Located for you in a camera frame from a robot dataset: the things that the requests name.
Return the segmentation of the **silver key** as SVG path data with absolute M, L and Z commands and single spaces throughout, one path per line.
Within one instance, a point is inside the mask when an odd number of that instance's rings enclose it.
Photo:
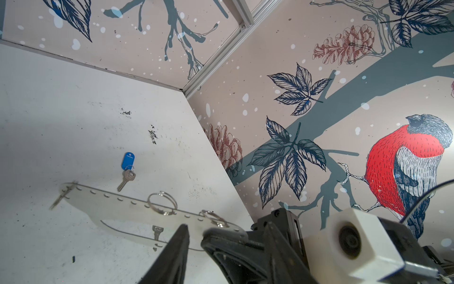
M 120 183 L 120 185 L 117 188 L 118 192 L 121 192 L 122 189 L 125 187 L 125 185 L 128 182 L 131 182 L 131 181 L 133 181 L 136 178 L 135 172 L 132 171 L 132 170 L 129 170 L 129 169 L 123 171 L 122 176 L 123 176 L 123 180 L 122 180 L 122 182 Z

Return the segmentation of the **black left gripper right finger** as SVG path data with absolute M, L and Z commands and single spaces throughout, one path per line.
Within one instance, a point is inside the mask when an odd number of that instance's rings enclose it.
M 269 284 L 317 283 L 284 235 L 271 222 L 264 230 L 264 252 Z

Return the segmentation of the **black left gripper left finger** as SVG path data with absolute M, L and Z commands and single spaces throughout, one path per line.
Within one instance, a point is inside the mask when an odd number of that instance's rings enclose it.
M 183 284 L 188 260 L 189 237 L 188 226 L 180 225 L 139 284 Z

